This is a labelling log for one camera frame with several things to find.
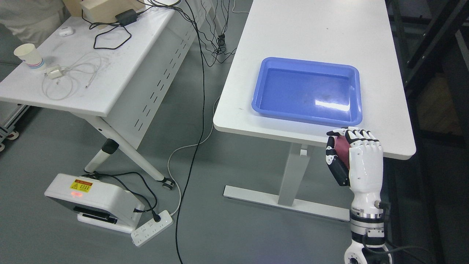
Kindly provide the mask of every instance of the blue tray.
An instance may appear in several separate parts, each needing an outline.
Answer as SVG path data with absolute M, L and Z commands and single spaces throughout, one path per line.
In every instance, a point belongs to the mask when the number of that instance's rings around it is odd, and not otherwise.
M 349 65 L 265 58 L 251 105 L 268 117 L 329 126 L 363 119 L 358 70 Z

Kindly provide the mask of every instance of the white cord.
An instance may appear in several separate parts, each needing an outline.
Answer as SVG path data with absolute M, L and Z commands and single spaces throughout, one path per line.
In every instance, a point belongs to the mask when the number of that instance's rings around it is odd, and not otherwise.
M 87 58 L 86 60 L 82 61 L 81 63 L 79 63 L 85 56 L 89 55 L 89 54 L 95 54 L 97 56 L 91 56 L 90 58 Z M 95 59 L 99 59 L 99 63 L 96 65 L 94 63 L 91 63 L 90 61 L 92 60 L 95 60 Z M 78 90 L 78 89 L 74 89 L 74 85 L 73 85 L 73 82 L 77 82 L 78 83 L 78 80 L 76 78 L 74 78 L 70 72 L 72 71 L 78 71 L 78 72 L 81 72 L 81 73 L 85 73 L 85 74 L 92 74 L 92 76 L 90 77 L 90 79 L 88 80 L 88 83 L 85 85 L 85 89 L 88 88 L 90 86 L 90 84 L 92 83 L 92 81 L 94 80 L 94 78 L 96 77 L 96 74 L 98 73 L 99 69 L 101 68 L 101 64 L 102 64 L 102 61 L 103 61 L 104 57 L 101 57 L 98 53 L 96 52 L 89 52 L 89 53 L 86 53 L 84 54 L 83 56 L 81 56 L 77 61 L 75 61 L 72 65 L 70 66 L 67 66 L 67 67 L 63 67 L 63 68 L 60 68 L 60 71 L 62 73 L 62 76 L 61 77 L 58 77 L 58 78 L 55 78 L 55 79 L 52 79 L 50 80 L 49 82 L 49 85 L 47 85 L 46 87 L 44 86 L 44 83 L 46 81 L 47 78 L 47 74 L 44 75 L 44 79 L 42 80 L 42 84 L 41 84 L 41 88 L 42 88 L 42 93 L 48 98 L 48 99 L 51 99 L 51 100 L 63 100 L 63 99 L 66 99 L 70 96 L 72 96 L 73 94 L 75 94 L 75 92 Z M 83 68 L 83 66 L 91 66 L 92 68 L 92 71 L 89 72 L 89 71 L 85 71 L 85 69 L 79 69 L 80 67 Z M 67 77 L 68 80 L 70 81 L 70 90 L 68 91 L 68 93 L 65 95 L 65 96 L 62 96 L 60 98 L 53 98 L 50 94 L 49 94 L 49 90 L 51 88 L 51 83 L 54 83 L 56 85 L 59 85 L 61 83 L 61 80 L 64 78 L 64 77 Z
M 220 100 L 220 96 L 215 100 L 215 102 L 213 103 L 213 114 L 215 114 L 215 105 L 217 104 L 218 100 Z M 207 139 L 210 137 L 210 135 L 212 134 L 212 131 L 213 131 L 213 122 L 212 122 L 212 128 L 210 129 L 210 133 L 208 134 L 208 136 L 202 141 L 200 142 L 199 145 L 202 145 L 205 141 L 207 141 Z M 176 151 L 178 150 L 181 150 L 183 148 L 190 148 L 190 147 L 195 147 L 197 146 L 197 144 L 192 144 L 192 145 L 187 145 L 187 146 L 183 146 L 183 147 L 180 147 L 180 148 L 177 148 L 175 149 L 171 155 L 169 155 L 169 158 L 168 158 L 168 173 L 169 173 L 169 176 L 171 177 L 171 179 L 173 179 L 174 183 L 176 184 L 176 187 L 179 191 L 179 203 L 177 205 L 177 208 L 176 210 L 174 210 L 174 212 L 172 212 L 170 214 L 170 216 L 173 216 L 173 214 L 175 214 L 178 210 L 179 210 L 179 207 L 181 206 L 181 188 L 179 187 L 179 184 L 177 184 L 177 181 L 173 178 L 172 174 L 171 174 L 171 171 L 169 170 L 169 162 L 171 161 L 171 157 L 173 156 L 174 153 L 176 153 Z
M 239 14 L 239 13 L 246 13 L 246 14 L 249 14 L 249 12 L 244 12 L 244 11 L 239 11 L 239 12 L 235 12 L 235 6 L 236 6 L 236 0 L 233 0 L 233 8 L 231 9 L 231 11 L 233 13 L 236 13 L 236 14 Z

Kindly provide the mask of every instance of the electrical outlet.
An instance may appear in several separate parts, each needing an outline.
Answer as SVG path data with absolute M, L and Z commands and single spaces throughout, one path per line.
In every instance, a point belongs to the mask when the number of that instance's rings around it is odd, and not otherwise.
M 155 220 L 152 218 L 130 234 L 134 245 L 141 247 L 150 239 L 154 238 L 157 234 L 167 229 L 173 223 L 173 219 L 167 210 L 159 213 L 159 217 L 161 217 L 159 222 L 155 222 Z

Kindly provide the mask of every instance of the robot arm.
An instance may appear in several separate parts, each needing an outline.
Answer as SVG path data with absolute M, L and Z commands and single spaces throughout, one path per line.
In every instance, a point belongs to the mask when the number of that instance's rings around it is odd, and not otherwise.
M 381 142 L 370 131 L 357 127 L 336 129 L 327 135 L 326 163 L 337 183 L 350 186 L 354 193 L 350 211 L 352 245 L 344 261 L 346 264 L 391 264 L 389 254 L 372 254 L 362 244 L 366 240 L 366 245 L 375 251 L 387 251 L 383 209 L 379 207 L 383 183 Z

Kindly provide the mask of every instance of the white table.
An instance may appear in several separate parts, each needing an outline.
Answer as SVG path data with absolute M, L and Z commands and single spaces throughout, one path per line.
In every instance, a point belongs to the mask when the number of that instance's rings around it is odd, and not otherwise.
M 210 0 L 189 2 L 199 27 L 205 16 L 213 16 L 215 10 Z M 189 12 L 185 4 L 180 6 Z M 164 176 L 136 149 L 197 36 L 192 25 L 174 10 L 152 8 L 126 26 L 132 38 L 116 50 L 93 49 L 94 37 L 109 28 L 90 31 L 89 24 L 80 17 L 69 18 L 61 28 L 65 26 L 73 27 L 75 33 L 60 37 L 56 31 L 38 51 L 48 66 L 69 66 L 84 54 L 98 53 L 104 62 L 91 85 L 84 88 L 90 76 L 77 74 L 73 95 L 52 100 L 63 97 L 59 88 L 67 86 L 52 89 L 49 97 L 45 96 L 44 72 L 32 71 L 22 63 L 0 83 L 0 100 L 69 111 L 116 141 L 119 149 L 153 178 L 163 180 Z M 116 47 L 127 37 L 118 28 L 101 36 L 98 47 Z
M 261 116 L 251 107 L 266 57 L 347 64 L 360 73 L 363 121 L 384 156 L 416 151 L 384 1 L 254 0 L 213 122 L 215 128 L 291 142 L 279 195 L 226 186 L 224 196 L 348 221 L 348 210 L 295 199 L 311 149 L 334 127 Z

